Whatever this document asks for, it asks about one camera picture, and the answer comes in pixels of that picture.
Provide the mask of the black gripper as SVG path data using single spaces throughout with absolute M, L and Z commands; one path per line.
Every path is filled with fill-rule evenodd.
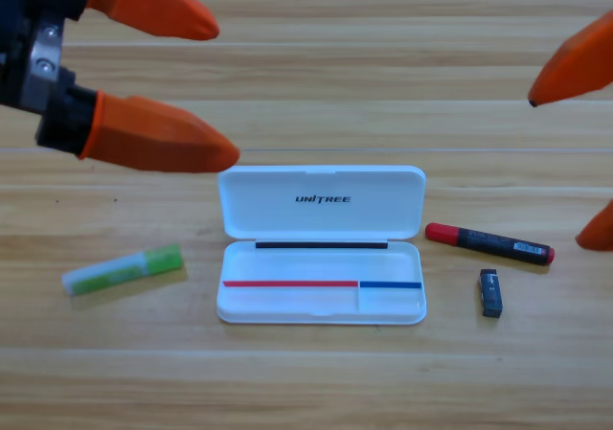
M 1 103 L 42 114 L 59 76 L 62 19 L 53 0 L 1 0 Z M 76 0 L 146 34 L 211 40 L 220 29 L 199 0 Z

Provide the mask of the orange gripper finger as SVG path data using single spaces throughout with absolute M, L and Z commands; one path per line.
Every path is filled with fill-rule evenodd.
M 528 94 L 532 107 L 601 90 L 612 83 L 612 11 L 574 34 L 547 61 Z
M 591 251 L 613 250 L 613 201 L 596 214 L 576 236 L 579 247 Z
M 239 149 L 194 114 L 143 97 L 117 98 L 76 85 L 62 68 L 36 132 L 41 147 L 120 167 L 221 172 Z

